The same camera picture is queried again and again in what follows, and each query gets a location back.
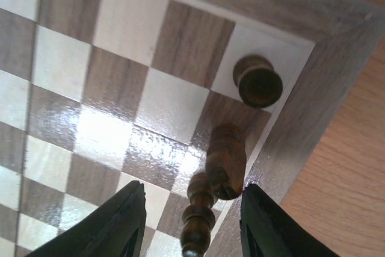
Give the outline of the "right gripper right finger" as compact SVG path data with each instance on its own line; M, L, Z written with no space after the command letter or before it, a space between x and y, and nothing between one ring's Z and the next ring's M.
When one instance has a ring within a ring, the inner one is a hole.
M242 193L241 244L243 256L336 256L303 229L258 185Z

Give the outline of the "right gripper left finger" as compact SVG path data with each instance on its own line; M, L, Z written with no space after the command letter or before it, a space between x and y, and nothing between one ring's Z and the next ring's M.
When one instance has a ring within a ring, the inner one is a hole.
M144 184L131 181L88 217L29 256L140 256L146 224Z

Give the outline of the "dark bishop chess piece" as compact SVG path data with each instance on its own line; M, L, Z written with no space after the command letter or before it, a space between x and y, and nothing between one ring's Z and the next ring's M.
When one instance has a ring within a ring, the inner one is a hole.
M204 256L211 243L211 231L216 222L212 207L217 202L206 173L198 172L191 177L187 197L190 205L182 214L182 255Z

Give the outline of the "dark knight chess piece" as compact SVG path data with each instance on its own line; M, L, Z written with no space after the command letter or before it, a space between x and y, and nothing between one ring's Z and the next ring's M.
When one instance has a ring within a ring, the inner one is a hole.
M241 195L246 163L243 130L232 124L215 127L209 139L205 170L218 199L233 200Z

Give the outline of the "dark rook chess piece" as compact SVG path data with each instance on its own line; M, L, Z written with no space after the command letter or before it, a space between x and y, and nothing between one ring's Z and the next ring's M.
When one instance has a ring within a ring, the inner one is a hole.
M241 100L252 108L274 105L283 92L283 82L273 65L261 55L246 55L233 68L233 81Z

